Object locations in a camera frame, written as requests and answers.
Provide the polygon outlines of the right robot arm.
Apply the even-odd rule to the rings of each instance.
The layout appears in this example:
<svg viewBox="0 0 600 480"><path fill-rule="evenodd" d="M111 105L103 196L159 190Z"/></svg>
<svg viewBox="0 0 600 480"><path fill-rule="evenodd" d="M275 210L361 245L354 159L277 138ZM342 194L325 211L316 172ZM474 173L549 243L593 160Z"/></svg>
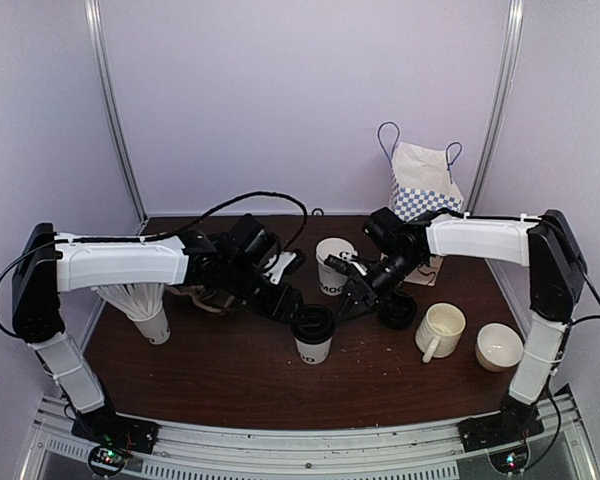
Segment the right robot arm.
<svg viewBox="0 0 600 480"><path fill-rule="evenodd" d="M443 208L403 221L387 208L372 213L364 233L382 254L368 268L328 255L325 264L346 276L336 317L375 310L409 273L433 256L504 261L527 268L532 323L516 372L493 419L499 440L515 440L531 424L550 374L560 363L585 283L587 265L564 214L477 217Z"/></svg>

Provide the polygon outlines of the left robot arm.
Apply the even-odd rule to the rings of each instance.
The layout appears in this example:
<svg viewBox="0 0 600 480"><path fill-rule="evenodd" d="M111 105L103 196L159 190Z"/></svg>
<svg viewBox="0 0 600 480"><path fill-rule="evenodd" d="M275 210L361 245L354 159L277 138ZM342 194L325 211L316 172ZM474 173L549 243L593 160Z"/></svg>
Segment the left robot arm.
<svg viewBox="0 0 600 480"><path fill-rule="evenodd" d="M218 288L253 313L282 324L305 324L300 290L282 281L303 259L272 263L279 239L245 214L227 232L197 230L138 237L78 237L49 223L34 228L12 277L12 327L33 348L67 394L77 418L103 444L117 442L124 424L67 332L59 296L82 288L164 284Z"/></svg>

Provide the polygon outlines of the black cup lid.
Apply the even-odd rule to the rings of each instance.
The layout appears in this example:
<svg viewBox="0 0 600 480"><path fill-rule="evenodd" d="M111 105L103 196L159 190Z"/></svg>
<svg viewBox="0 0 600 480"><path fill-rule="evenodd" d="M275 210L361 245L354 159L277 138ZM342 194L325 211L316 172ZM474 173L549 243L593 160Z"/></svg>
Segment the black cup lid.
<svg viewBox="0 0 600 480"><path fill-rule="evenodd" d="M318 345L330 340L336 329L330 309L317 305L307 305L301 322L291 325L291 333L296 340L309 345Z"/></svg>

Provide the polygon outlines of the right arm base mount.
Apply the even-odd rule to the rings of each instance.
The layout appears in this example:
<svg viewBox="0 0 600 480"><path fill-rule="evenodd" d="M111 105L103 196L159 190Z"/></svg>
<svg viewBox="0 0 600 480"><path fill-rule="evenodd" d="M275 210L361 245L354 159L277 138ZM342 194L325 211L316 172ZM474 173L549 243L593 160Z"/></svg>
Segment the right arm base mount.
<svg viewBox="0 0 600 480"><path fill-rule="evenodd" d="M528 406L502 407L493 414L462 420L457 428L465 452L523 442L545 430L538 409Z"/></svg>

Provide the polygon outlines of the white paper cup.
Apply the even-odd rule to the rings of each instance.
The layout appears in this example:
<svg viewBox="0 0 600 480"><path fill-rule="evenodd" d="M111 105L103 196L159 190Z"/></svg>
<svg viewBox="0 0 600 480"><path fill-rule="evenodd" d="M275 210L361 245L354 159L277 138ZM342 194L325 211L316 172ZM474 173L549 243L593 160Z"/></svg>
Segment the white paper cup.
<svg viewBox="0 0 600 480"><path fill-rule="evenodd" d="M305 364L315 366L327 359L334 336L332 331L318 334L294 327L292 335L299 357Z"/></svg>

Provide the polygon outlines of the white paper cups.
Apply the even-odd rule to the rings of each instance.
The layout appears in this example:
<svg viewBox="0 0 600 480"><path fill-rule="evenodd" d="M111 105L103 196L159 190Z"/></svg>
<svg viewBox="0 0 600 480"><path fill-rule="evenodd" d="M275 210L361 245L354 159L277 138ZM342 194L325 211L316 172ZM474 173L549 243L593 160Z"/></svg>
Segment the white paper cups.
<svg viewBox="0 0 600 480"><path fill-rule="evenodd" d="M328 296L340 295L347 280L345 275L326 263L327 259L334 256L340 260L348 260L356 254L355 247L343 238L330 237L318 242L315 256L318 265L319 286L323 294Z"/></svg>

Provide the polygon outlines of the blue checkered paper bag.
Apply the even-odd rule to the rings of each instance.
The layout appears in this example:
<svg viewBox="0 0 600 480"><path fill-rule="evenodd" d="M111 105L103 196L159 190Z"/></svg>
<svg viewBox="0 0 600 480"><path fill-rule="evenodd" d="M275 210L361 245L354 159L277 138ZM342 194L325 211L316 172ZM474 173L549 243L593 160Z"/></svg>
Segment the blue checkered paper bag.
<svg viewBox="0 0 600 480"><path fill-rule="evenodd" d="M382 140L386 127L395 129L395 139L387 147ZM393 121L380 124L376 138L391 168L389 209L402 221L414 220L431 211L462 209L464 197L453 179L452 167L462 153L459 141L443 150L402 142L401 131Z"/></svg>

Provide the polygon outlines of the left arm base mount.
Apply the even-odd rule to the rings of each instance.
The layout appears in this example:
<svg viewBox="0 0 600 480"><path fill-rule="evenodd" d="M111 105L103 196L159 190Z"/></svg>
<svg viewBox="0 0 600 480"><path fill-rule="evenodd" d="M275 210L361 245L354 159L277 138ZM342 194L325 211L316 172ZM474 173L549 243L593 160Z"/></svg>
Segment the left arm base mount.
<svg viewBox="0 0 600 480"><path fill-rule="evenodd" d="M118 414L108 399L104 405L83 413L73 409L73 436L91 440L124 452L151 454L157 441L159 425L153 421Z"/></svg>

